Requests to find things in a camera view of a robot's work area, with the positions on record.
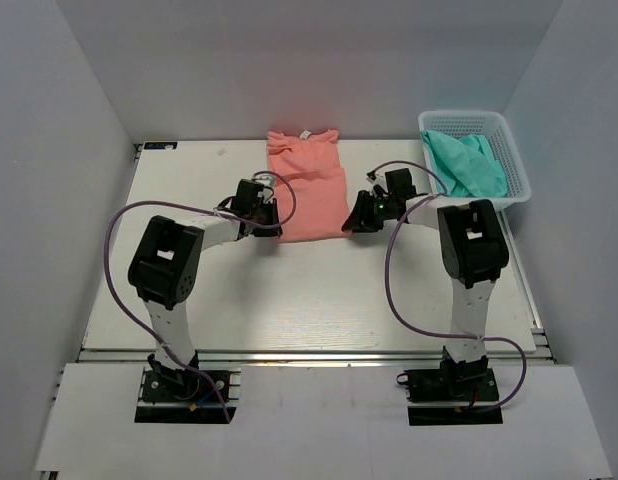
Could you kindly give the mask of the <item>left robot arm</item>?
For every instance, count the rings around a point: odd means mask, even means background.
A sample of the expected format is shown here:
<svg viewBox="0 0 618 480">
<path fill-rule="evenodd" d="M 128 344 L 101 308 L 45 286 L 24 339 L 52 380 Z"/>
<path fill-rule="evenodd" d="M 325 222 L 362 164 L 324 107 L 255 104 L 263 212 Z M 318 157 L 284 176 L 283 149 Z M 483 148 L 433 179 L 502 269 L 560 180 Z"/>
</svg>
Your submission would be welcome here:
<svg viewBox="0 0 618 480">
<path fill-rule="evenodd" d="M 194 289 L 201 253 L 248 236 L 277 237 L 282 233 L 278 223 L 277 201 L 265 179 L 241 180 L 236 193 L 220 203 L 217 215 L 180 223 L 159 215 L 150 219 L 128 281 L 159 337 L 149 365 L 177 398 L 191 398 L 200 387 L 186 301 Z"/>
</svg>

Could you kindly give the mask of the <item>pink t shirt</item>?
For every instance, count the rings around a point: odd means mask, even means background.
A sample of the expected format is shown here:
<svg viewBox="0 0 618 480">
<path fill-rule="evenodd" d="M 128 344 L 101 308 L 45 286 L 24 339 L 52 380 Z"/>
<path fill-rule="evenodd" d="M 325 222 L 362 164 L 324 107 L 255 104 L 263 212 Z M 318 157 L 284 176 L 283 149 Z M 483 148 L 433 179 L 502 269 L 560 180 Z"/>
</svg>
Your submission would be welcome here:
<svg viewBox="0 0 618 480">
<path fill-rule="evenodd" d="M 284 179 L 274 188 L 282 226 L 281 243 L 345 238 L 349 216 L 347 181 L 339 158 L 339 132 L 329 129 L 300 137 L 270 131 L 268 169 Z"/>
</svg>

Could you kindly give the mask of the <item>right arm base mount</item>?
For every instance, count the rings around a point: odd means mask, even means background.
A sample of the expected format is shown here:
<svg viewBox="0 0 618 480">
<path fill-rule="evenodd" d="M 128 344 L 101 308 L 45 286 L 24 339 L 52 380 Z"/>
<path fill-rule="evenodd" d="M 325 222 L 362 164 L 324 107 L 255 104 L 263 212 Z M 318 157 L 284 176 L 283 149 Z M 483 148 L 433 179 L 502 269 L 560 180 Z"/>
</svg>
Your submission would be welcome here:
<svg viewBox="0 0 618 480">
<path fill-rule="evenodd" d="M 434 369 L 403 371 L 396 383 L 406 389 L 412 427 L 503 423 L 495 375 L 485 356 L 456 362 L 446 355 Z"/>
</svg>

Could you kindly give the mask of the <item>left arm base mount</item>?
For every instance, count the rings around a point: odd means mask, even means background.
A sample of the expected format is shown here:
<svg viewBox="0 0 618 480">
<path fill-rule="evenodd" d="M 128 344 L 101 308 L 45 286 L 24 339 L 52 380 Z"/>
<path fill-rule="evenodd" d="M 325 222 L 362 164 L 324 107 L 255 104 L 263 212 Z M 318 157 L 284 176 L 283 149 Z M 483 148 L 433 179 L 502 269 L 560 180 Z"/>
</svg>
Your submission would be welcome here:
<svg viewBox="0 0 618 480">
<path fill-rule="evenodd" d="M 138 394 L 137 424 L 224 425 L 234 417 L 239 373 L 208 370 L 209 380 L 188 370 L 163 367 L 148 356 Z"/>
</svg>

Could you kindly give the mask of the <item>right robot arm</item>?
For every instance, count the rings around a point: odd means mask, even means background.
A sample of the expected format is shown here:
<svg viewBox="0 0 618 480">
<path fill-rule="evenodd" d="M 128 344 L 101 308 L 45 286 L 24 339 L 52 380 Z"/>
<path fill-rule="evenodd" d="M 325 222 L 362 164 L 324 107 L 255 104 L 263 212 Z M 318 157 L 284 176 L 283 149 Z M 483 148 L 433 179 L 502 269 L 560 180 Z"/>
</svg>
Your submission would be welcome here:
<svg viewBox="0 0 618 480">
<path fill-rule="evenodd" d="M 485 347 L 489 301 L 496 281 L 508 265 L 509 250 L 489 200 L 457 205 L 441 195 L 418 193 L 408 168 L 367 173 L 372 187 L 358 192 L 342 225 L 344 232 L 376 233 L 389 220 L 397 222 L 385 254 L 384 286 L 389 308 L 409 330 L 445 341 L 440 384 L 450 397 L 473 391 L 488 370 Z M 398 233 L 404 225 L 419 225 L 439 234 L 441 259 L 452 281 L 451 323 L 447 333 L 409 324 L 398 312 L 390 286 L 390 263 Z"/>
</svg>

